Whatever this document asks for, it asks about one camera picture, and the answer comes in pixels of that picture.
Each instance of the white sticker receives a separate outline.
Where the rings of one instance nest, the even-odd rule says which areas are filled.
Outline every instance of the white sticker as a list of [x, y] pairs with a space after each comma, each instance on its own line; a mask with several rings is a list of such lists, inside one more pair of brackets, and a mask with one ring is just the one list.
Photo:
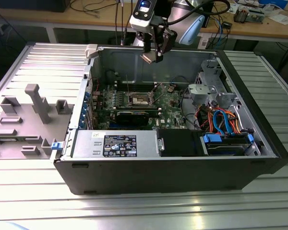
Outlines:
[[92, 138], [104, 138], [105, 133], [104, 132], [93, 132]]

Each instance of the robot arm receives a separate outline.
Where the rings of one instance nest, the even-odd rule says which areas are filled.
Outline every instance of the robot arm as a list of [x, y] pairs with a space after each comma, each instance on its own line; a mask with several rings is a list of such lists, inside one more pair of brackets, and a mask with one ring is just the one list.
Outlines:
[[[217, 13], [200, 10], [201, 7], [209, 3], [213, 4], [214, 1], [226, 3], [227, 8]], [[136, 31], [137, 38], [144, 43], [141, 57], [148, 63], [158, 63], [163, 60], [163, 54], [173, 48], [177, 38], [180, 43], [191, 44], [204, 22], [204, 16], [194, 14], [195, 12], [218, 15], [229, 9], [230, 3], [227, 0], [206, 0], [196, 7], [192, 6], [188, 0], [176, 2], [171, 0], [139, 0], [130, 18], [130, 24]], [[187, 18], [188, 23], [180, 24], [182, 20]], [[154, 50], [151, 49], [152, 42], [155, 44]]]

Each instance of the white table leg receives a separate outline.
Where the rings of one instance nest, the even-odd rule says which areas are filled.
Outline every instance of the white table leg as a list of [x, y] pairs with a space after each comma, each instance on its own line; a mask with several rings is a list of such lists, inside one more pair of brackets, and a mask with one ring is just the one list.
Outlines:
[[46, 28], [46, 31], [47, 31], [47, 34], [48, 34], [49, 42], [50, 43], [58, 43], [57, 37], [56, 37], [56, 35], [54, 33], [53, 26], [47, 25], [45, 28]]

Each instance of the blue cable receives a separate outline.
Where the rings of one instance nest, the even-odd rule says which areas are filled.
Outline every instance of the blue cable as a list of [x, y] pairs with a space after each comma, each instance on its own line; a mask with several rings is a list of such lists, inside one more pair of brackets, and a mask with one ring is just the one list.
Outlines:
[[213, 125], [214, 125], [214, 127], [215, 127], [222, 135], [224, 135], [224, 132], [223, 132], [221, 129], [219, 129], [219, 127], [218, 127], [217, 124], [216, 124], [216, 115], [217, 115], [218, 113], [222, 113], [222, 114], [223, 114], [226, 130], [227, 130], [228, 133], [232, 133], [232, 129], [231, 129], [229, 123], [228, 123], [227, 115], [226, 115], [226, 113], [225, 113], [224, 111], [217, 110], [217, 111], [215, 111], [215, 114], [213, 114]]
[[222, 26], [221, 26], [221, 23], [218, 19], [216, 18], [213, 18], [214, 20], [216, 20], [216, 22], [219, 24], [219, 29], [220, 29], [220, 37], [219, 37], [219, 40], [217, 41], [216, 43], [216, 48], [220, 45], [220, 41], [221, 41], [221, 36], [222, 36], [222, 33], [223, 33], [223, 29], [222, 29]]

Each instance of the blue latch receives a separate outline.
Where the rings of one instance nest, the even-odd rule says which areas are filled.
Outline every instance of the blue latch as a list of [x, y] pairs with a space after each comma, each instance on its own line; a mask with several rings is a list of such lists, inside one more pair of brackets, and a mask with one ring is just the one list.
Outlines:
[[62, 150], [64, 147], [64, 141], [53, 142], [51, 145], [52, 150]]
[[248, 138], [249, 138], [249, 140], [250, 140], [251, 143], [254, 142], [254, 137], [253, 137], [252, 134], [248, 134]]
[[222, 142], [222, 138], [219, 134], [206, 134], [204, 137], [204, 142]]

